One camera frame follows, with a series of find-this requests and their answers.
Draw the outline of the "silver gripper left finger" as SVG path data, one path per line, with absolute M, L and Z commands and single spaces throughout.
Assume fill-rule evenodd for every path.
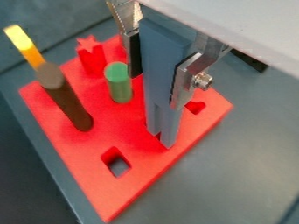
M 136 0 L 105 0 L 105 2 L 125 48 L 128 75 L 135 78 L 143 72 L 139 39 L 139 21 L 143 18 L 140 4 Z

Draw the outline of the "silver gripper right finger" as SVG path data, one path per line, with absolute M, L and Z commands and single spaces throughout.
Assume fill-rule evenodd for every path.
M 196 32 L 190 55 L 175 68 L 170 105 L 180 110 L 192 98 L 195 89 L 206 91 L 214 81 L 210 67 L 230 52 L 231 47 L 215 38 Z

